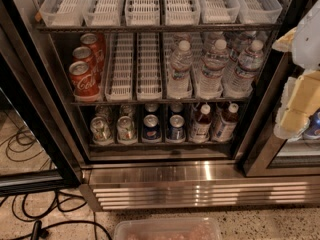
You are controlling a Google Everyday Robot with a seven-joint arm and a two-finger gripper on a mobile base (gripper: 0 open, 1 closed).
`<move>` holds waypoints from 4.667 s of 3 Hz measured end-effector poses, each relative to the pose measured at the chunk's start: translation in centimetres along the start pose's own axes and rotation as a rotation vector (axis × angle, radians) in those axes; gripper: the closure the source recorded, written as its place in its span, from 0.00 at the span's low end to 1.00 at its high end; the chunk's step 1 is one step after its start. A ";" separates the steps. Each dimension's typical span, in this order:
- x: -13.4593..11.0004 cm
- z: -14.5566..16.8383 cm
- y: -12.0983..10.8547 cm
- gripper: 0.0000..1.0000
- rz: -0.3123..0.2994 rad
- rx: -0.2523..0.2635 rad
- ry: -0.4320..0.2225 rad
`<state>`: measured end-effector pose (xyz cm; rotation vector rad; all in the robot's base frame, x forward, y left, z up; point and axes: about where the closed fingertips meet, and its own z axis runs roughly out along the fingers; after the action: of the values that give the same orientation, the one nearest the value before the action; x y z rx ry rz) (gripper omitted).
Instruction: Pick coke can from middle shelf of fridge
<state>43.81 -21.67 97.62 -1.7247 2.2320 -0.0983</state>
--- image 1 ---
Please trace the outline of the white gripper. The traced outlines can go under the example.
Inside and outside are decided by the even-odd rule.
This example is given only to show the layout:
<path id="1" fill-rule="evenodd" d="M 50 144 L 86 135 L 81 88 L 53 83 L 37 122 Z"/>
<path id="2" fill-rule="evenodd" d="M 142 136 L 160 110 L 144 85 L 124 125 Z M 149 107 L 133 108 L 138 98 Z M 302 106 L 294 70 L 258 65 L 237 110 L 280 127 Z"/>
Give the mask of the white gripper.
<path id="1" fill-rule="evenodd" d="M 296 138 L 308 128 L 310 117 L 320 108 L 320 0 L 297 28 L 277 39 L 272 48 L 283 53 L 292 50 L 293 62 L 308 70 L 297 78 L 288 78 L 273 129 L 280 139 Z"/>

